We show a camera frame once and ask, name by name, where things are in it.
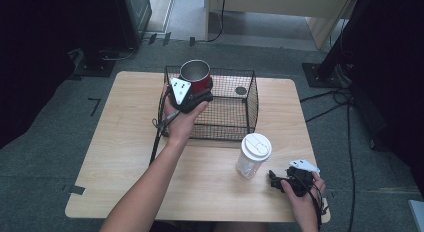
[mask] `black wire basket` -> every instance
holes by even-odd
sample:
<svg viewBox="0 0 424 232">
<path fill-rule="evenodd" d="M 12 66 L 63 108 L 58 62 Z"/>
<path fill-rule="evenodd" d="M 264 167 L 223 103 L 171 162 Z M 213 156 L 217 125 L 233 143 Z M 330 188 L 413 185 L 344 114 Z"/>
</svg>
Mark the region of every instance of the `black wire basket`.
<svg viewBox="0 0 424 232">
<path fill-rule="evenodd" d="M 181 66 L 165 67 L 165 82 L 178 78 Z M 242 141 L 258 120 L 258 88 L 253 70 L 211 68 L 213 100 L 194 124 L 192 139 Z M 168 136 L 165 129 L 162 135 Z"/>
</svg>

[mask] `floor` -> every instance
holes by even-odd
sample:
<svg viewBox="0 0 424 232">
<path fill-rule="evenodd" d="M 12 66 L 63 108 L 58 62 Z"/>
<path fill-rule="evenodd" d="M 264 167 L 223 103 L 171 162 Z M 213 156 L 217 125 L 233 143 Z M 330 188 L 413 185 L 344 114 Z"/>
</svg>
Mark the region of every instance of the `floor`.
<svg viewBox="0 0 424 232">
<path fill-rule="evenodd" d="M 152 17 L 146 35 L 171 33 L 171 39 L 206 40 L 204 0 L 150 0 Z M 221 29 L 221 11 L 210 12 L 208 39 L 217 37 Z M 326 45 L 329 51 L 342 31 L 340 21 Z M 277 47 L 298 50 L 318 50 L 304 17 L 225 12 L 223 33 L 214 43 Z"/>
</svg>

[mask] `gray carpet floor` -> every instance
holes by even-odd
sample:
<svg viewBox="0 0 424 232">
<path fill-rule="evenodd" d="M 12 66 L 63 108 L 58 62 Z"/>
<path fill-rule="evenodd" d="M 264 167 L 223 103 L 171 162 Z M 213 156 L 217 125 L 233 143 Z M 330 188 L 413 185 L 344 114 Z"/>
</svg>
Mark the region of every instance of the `gray carpet floor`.
<svg viewBox="0 0 424 232">
<path fill-rule="evenodd" d="M 75 183 L 119 71 L 163 72 L 166 65 L 203 59 L 211 67 L 253 69 L 258 77 L 295 81 L 300 98 L 329 91 L 310 88 L 302 63 L 320 63 L 326 53 L 187 41 L 148 45 L 144 42 L 129 59 L 117 61 L 110 78 L 67 80 L 57 89 L 31 128 L 0 150 L 0 231 L 97 231 L 102 220 L 67 218 L 65 186 Z M 96 102 L 99 107 L 91 116 Z M 302 103 L 305 119 L 336 105 L 331 96 Z M 409 168 L 389 151 L 373 151 L 370 136 L 357 109 L 349 109 L 352 181 L 348 149 L 347 106 L 307 123 L 331 220 L 322 231 L 348 231 L 354 202 L 352 231 L 417 231 L 408 200 L 423 198 Z M 356 196 L 353 200 L 353 183 Z M 188 223 L 199 232 L 206 222 Z M 270 231 L 299 231 L 294 223 L 272 223 Z"/>
</svg>

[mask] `white paper cup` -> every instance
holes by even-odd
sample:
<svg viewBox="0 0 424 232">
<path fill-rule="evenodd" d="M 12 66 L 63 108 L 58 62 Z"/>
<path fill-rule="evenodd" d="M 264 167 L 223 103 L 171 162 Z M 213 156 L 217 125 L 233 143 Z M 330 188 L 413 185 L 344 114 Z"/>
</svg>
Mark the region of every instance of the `white paper cup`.
<svg viewBox="0 0 424 232">
<path fill-rule="evenodd" d="M 246 135 L 241 142 L 241 152 L 236 163 L 237 172 L 246 178 L 252 178 L 271 152 L 271 142 L 265 136 L 258 133 Z"/>
</svg>

